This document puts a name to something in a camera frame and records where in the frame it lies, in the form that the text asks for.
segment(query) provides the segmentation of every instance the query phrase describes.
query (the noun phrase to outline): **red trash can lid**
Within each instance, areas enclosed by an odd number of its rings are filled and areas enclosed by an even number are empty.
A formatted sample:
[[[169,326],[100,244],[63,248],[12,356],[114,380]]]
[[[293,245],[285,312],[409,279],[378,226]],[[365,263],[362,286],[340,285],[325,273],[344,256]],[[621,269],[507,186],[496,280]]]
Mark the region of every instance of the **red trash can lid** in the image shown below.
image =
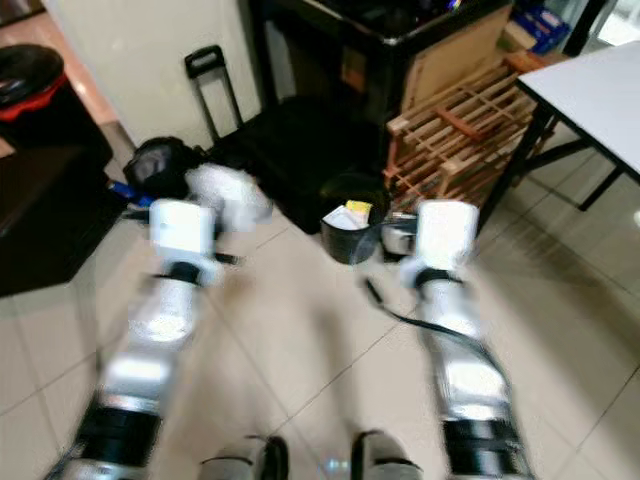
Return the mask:
[[[64,61],[51,48],[28,44],[0,48],[0,110],[46,90],[63,73]]]

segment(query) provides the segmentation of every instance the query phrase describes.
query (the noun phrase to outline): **white table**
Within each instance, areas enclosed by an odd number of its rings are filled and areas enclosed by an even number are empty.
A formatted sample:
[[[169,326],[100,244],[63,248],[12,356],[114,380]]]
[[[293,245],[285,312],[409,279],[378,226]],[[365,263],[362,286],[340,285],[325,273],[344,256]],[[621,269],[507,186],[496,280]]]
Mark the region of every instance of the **white table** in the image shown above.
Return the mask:
[[[523,75],[518,85],[538,102],[533,119],[480,214],[484,225],[513,179],[594,147],[615,170],[580,206],[586,210],[622,173],[640,182],[640,42],[611,47]],[[580,137],[537,157],[529,154],[552,117]]]

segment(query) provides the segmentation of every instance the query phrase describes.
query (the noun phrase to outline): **suitcase handle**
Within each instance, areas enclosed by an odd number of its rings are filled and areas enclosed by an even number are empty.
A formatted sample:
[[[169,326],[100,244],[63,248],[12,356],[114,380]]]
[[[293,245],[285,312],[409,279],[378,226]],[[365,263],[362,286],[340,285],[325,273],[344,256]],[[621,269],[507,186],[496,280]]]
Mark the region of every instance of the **suitcase handle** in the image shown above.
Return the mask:
[[[207,103],[204,100],[201,86],[198,81],[198,77],[205,73],[222,69],[222,80],[224,82],[225,91],[231,101],[231,110],[236,121],[236,126],[238,128],[242,128],[244,126],[244,121],[240,114],[240,107],[238,106],[236,93],[233,90],[233,85],[231,84],[229,72],[227,71],[227,63],[225,62],[222,48],[220,48],[219,45],[210,45],[208,47],[200,48],[184,58],[184,67],[187,71],[187,77],[193,85],[196,99],[200,104],[202,114],[204,115],[204,119],[207,123],[207,129],[209,130],[209,134],[211,135],[213,142],[215,143],[217,140],[220,140],[220,135],[218,134],[218,129],[213,121],[211,112],[207,107]]]
[[[193,80],[212,70],[225,68],[224,55],[218,45],[203,47],[184,58],[187,76]]]

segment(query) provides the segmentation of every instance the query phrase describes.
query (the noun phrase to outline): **floor tile grout line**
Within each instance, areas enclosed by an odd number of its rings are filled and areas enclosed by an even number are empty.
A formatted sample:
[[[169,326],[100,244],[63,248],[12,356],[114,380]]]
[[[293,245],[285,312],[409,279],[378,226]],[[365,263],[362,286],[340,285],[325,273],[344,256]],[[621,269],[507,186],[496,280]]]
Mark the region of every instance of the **floor tile grout line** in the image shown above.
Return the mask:
[[[602,422],[602,420],[604,419],[605,415],[609,412],[609,410],[611,409],[611,407],[613,407],[613,405],[616,403],[616,401],[618,400],[618,398],[620,398],[620,396],[622,395],[622,392],[624,392],[624,390],[627,388],[627,385],[629,385],[629,383],[631,383],[631,380],[633,380],[633,377],[636,376],[636,374],[640,371],[640,364],[638,364],[636,366],[636,368],[633,370],[633,372],[631,373],[631,375],[629,376],[629,378],[627,378],[627,380],[624,382],[624,384],[622,385],[622,388],[620,388],[620,390],[618,391],[618,393],[616,393],[616,395],[613,397],[613,399],[611,400],[611,402],[609,402],[609,404],[607,405],[607,407],[604,409],[604,412],[602,412],[602,414],[598,417],[598,420],[596,420],[596,422],[593,424],[593,427],[591,427],[591,429],[589,430],[589,432],[585,435],[585,437],[582,439],[582,441],[578,444],[578,446],[576,447],[576,451],[581,452],[582,451],[582,447],[584,446],[585,442],[589,439],[589,437],[591,436],[591,434],[595,431],[596,428],[598,428],[598,426],[600,425],[600,423]]]
[[[571,455],[569,455],[567,458],[565,458],[564,461],[562,462],[562,465],[560,465],[560,468],[558,469],[556,474],[553,476],[553,480],[560,480],[562,475],[564,475],[564,473],[567,471],[567,468],[569,468],[569,465],[571,464],[571,462],[579,454],[580,454],[580,452],[578,452],[578,450],[574,448],[573,451],[571,452]]]
[[[349,370],[351,370],[351,368],[353,368],[353,366],[364,356],[366,355],[373,347],[375,347],[378,343],[380,343],[385,337],[387,337],[387,335],[389,335],[391,332],[393,332],[396,328],[398,328],[400,326],[400,324],[396,324],[393,325],[392,327],[390,327],[378,340],[376,340],[375,342],[373,342],[373,344],[371,344],[371,346],[369,348],[367,348],[364,352],[362,352],[362,354],[358,355],[354,361],[351,363],[351,365],[343,368],[336,376],[334,376],[329,383],[327,383],[324,387],[322,387],[320,389],[320,391],[314,395],[311,399],[309,399],[302,407],[300,407],[293,415],[288,416],[287,420],[280,426],[278,427],[278,429],[276,430],[276,432],[278,430],[281,430],[282,428],[284,428],[286,425],[291,426],[296,433],[298,434],[298,436],[300,437],[300,439],[302,440],[302,442],[304,443],[305,447],[307,448],[307,450],[309,451],[309,453],[311,454],[311,456],[313,457],[313,459],[315,460],[315,462],[318,464],[318,466],[322,466],[322,462],[320,460],[320,458],[318,457],[318,455],[316,454],[315,449],[309,444],[309,442],[307,441],[306,437],[304,436],[304,434],[300,431],[300,429],[296,426],[295,424],[295,418],[300,415],[309,405],[311,405],[314,400],[316,400],[327,388],[329,388],[336,380],[338,380],[343,374],[345,374],[346,372],[348,372]]]
[[[14,314],[14,322],[15,322],[17,333],[18,333],[18,339],[19,339],[19,342],[21,344],[22,349],[25,352],[25,360],[29,365],[29,370],[31,372],[32,381],[34,382],[34,385],[36,387],[38,387],[39,384],[40,384],[40,379],[39,379],[38,374],[36,372],[36,366],[35,366],[35,362],[33,361],[32,356],[31,356],[31,351],[27,347],[26,334],[22,329],[22,325],[20,324],[20,319],[18,317],[18,314],[19,314],[18,307],[16,306],[15,300],[14,300],[13,297],[11,298],[10,304],[11,304],[11,309],[13,310],[13,314]],[[47,430],[49,432],[50,440],[53,441],[53,444],[55,445],[56,450],[58,451],[58,453],[61,453],[62,452],[62,447],[61,447],[60,443],[58,442],[58,438],[56,436],[55,428],[53,427],[53,421],[51,420],[51,415],[49,413],[49,409],[46,408],[46,400],[44,398],[44,395],[41,394],[41,392],[42,392],[42,388],[36,388],[36,390],[34,392],[32,392],[31,395],[29,395],[27,398],[25,398],[21,402],[17,403],[13,407],[11,407],[11,408],[7,409],[6,411],[2,412],[2,414],[0,414],[0,416],[4,416],[6,413],[9,413],[10,411],[15,410],[19,405],[22,405],[22,404],[26,403],[29,399],[31,399],[31,398],[33,398],[35,396],[37,401],[38,401],[38,405],[40,407],[40,411],[41,411],[42,415],[44,416],[45,423],[47,424],[46,428],[47,428]]]
[[[398,328],[400,326],[399,323],[396,323],[395,325],[389,327],[389,329],[382,334],[382,336],[380,338],[378,338],[377,340],[375,340],[364,352],[362,352],[360,355],[358,355],[356,358],[354,358],[354,360],[351,362],[350,365],[346,366],[345,368],[343,368],[342,370],[340,370],[340,372],[338,372],[331,380],[329,380],[329,382],[322,387],[315,395],[313,395],[309,400],[307,400],[304,405],[302,405],[302,407],[300,407],[298,410],[295,411],[295,413],[293,413],[289,419],[293,420],[295,417],[297,417],[299,414],[301,414],[309,405],[311,405],[311,403],[313,403],[314,400],[316,400],[327,388],[329,388],[336,380],[338,380],[343,374],[345,374],[347,371],[349,371],[362,357],[364,357],[367,353],[369,353],[369,351],[375,347],[378,343],[380,343],[382,340],[384,340],[387,335],[389,335],[391,332],[393,332],[396,328]]]
[[[255,250],[260,249],[261,247],[264,247],[267,243],[270,243],[272,240],[275,240],[277,237],[279,237],[280,235],[282,235],[283,233],[287,232],[289,230],[289,227],[285,227],[284,230],[281,230],[280,232],[276,233],[275,235],[273,235],[272,237],[269,237],[267,240],[265,240],[262,243],[259,243],[255,248]]]
[[[15,410],[16,408],[18,408],[20,405],[22,405],[23,403],[25,403],[27,400],[30,400],[31,398],[33,398],[34,396],[36,396],[38,393],[44,391],[45,389],[47,389],[48,387],[50,387],[51,385],[53,385],[54,383],[56,383],[58,380],[61,380],[63,377],[65,377],[67,374],[71,373],[73,370],[75,370],[76,368],[78,368],[79,366],[81,366],[83,363],[89,361],[91,359],[92,356],[94,356],[96,354],[96,352],[90,353],[88,355],[86,355],[85,357],[83,357],[81,360],[75,362],[73,365],[71,365],[70,367],[66,368],[64,370],[64,372],[62,372],[61,374],[57,375],[55,378],[47,381],[45,384],[43,384],[42,386],[38,386],[38,383],[36,383],[36,389],[31,392],[29,395],[27,395],[26,397],[24,397],[23,399],[21,399],[20,401],[16,402],[15,404],[11,405],[9,408],[0,411],[0,417],[2,417],[3,415]]]
[[[625,292],[627,292],[629,295],[631,295],[633,298],[635,299],[640,299],[640,296],[634,294],[632,291],[630,291],[629,289],[627,289],[624,285],[621,285],[620,283],[618,283],[615,279],[613,279],[612,277],[609,276],[609,274],[607,274],[606,272],[603,272],[598,266],[594,265],[591,261],[589,261],[587,258],[585,258],[582,254],[576,252],[573,248],[571,248],[570,246],[568,246],[567,244],[565,244],[561,239],[559,239],[558,237],[556,237],[555,235],[553,235],[552,233],[548,232],[547,230],[543,229],[542,227],[540,227],[539,225],[536,225],[535,223],[533,223],[531,221],[531,219],[527,218],[526,216],[523,216],[522,218],[520,218],[518,221],[520,220],[524,220],[525,222],[527,222],[527,224],[529,224],[530,226],[532,226],[533,228],[538,229],[540,232],[542,232],[543,234],[547,235],[548,237],[550,237],[554,242],[558,243],[559,245],[561,245],[563,248],[567,249],[568,251],[570,251],[575,257],[579,258],[582,262],[584,262],[589,268],[593,269],[595,272],[597,272],[598,274],[600,274],[601,276],[603,276],[604,278],[606,278],[609,282],[613,283],[614,285],[616,285],[617,287],[621,288],[622,290],[624,290]],[[561,283],[561,280],[557,280],[557,279],[547,279],[550,281],[559,281]]]
[[[493,238],[491,238],[489,241],[486,242],[485,245],[483,245],[481,248],[479,248],[475,253],[476,256],[478,256],[478,254],[485,250],[490,244],[494,243],[498,237],[500,237],[502,234],[504,234],[511,226],[513,226],[514,224],[516,224],[518,221],[520,221],[522,218],[526,218],[527,214],[529,212],[531,212],[535,207],[537,207],[538,205],[540,205],[544,200],[546,200],[549,195],[552,195],[553,192],[556,191],[556,188],[558,188],[560,185],[562,185],[566,180],[569,179],[569,177],[571,177],[571,175],[573,175],[574,173],[576,173],[580,168],[582,168],[584,165],[586,165],[586,163],[596,154],[596,152],[592,152],[591,155],[589,155],[587,158],[584,159],[584,161],[582,161],[580,163],[580,165],[578,165],[576,168],[572,169],[570,172],[568,172],[564,177],[562,177],[562,179],[560,179],[559,182],[557,182],[553,187],[547,187],[547,186],[543,186],[544,184],[542,182],[540,182],[539,180],[537,180],[535,177],[530,176],[529,174],[525,175],[523,177],[523,179],[526,179],[534,184],[536,184],[538,187],[542,188],[543,190],[545,190],[545,194],[540,198],[540,200],[538,200],[537,202],[535,202],[532,206],[530,206],[529,208],[527,208],[526,210],[524,210],[523,212],[517,212],[514,210],[510,210],[509,211],[511,213],[515,213],[516,217],[509,222],[509,224],[503,228],[500,232],[498,232],[498,234],[496,234]]]
[[[280,398],[276,395],[276,392],[273,390],[273,388],[271,387],[271,385],[269,384],[269,382],[267,381],[267,379],[264,377],[264,375],[262,374],[262,371],[258,368],[258,365],[255,363],[253,356],[249,353],[249,351],[247,350],[247,348],[245,347],[244,343],[240,340],[240,338],[238,337],[238,335],[236,334],[236,332],[234,331],[234,329],[229,325],[229,323],[226,320],[224,311],[222,311],[221,308],[217,307],[215,305],[215,302],[212,301],[212,299],[209,298],[208,295],[205,295],[206,297],[206,301],[209,303],[209,306],[211,308],[213,308],[213,310],[215,312],[218,313],[218,315],[220,316],[220,320],[222,322],[222,324],[224,325],[224,328],[227,330],[227,332],[231,335],[231,337],[235,340],[236,344],[238,345],[238,347],[240,348],[240,350],[242,351],[242,353],[244,353],[245,358],[248,360],[249,364],[251,365],[251,367],[253,368],[253,370],[256,372],[256,374],[258,375],[258,378],[260,378],[260,380],[262,381],[262,383],[264,384],[264,386],[267,388],[267,390],[269,391],[269,393],[271,394],[271,396],[274,398],[274,400],[276,401],[278,407],[280,408],[280,410],[282,411],[282,413],[284,414],[284,420],[282,421],[282,423],[280,425],[278,425],[278,427],[276,429],[273,429],[271,432],[271,435],[273,435],[273,432],[279,430],[280,428],[282,428],[284,425],[286,425],[286,423],[289,421],[289,415],[287,414],[287,409],[284,407],[284,404],[280,401]]]

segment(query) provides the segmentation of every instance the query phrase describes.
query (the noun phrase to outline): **black cable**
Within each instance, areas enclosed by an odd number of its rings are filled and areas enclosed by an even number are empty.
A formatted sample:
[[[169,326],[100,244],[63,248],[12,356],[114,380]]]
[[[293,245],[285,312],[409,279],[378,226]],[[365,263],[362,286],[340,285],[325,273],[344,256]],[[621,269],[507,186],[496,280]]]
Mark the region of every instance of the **black cable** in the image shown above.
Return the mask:
[[[379,310],[383,311],[387,315],[395,318],[396,320],[402,323],[413,325],[414,327],[425,328],[427,330],[431,330],[434,332],[441,333],[443,335],[447,335],[448,337],[457,341],[459,344],[462,344],[463,346],[469,348],[476,355],[485,359],[493,368],[495,368],[496,371],[498,371],[498,373],[502,375],[505,383],[510,388],[510,385],[507,380],[507,376],[502,370],[502,367],[498,364],[498,362],[493,358],[493,355],[491,355],[491,353],[486,349],[486,347],[481,342],[479,342],[475,338],[469,337],[468,335],[460,333],[456,330],[452,330],[450,328],[443,327],[442,325],[438,325],[437,323],[425,322],[422,320],[416,320],[413,318],[405,317],[404,315],[400,315],[399,313],[394,312],[393,310],[391,310],[385,305],[384,299],[382,298],[382,296],[380,295],[380,293],[378,292],[378,290],[376,289],[375,285],[373,284],[370,278],[364,278],[363,283],[364,283],[364,287],[370,294],[369,297],[373,300],[373,302],[375,303],[375,306]]]

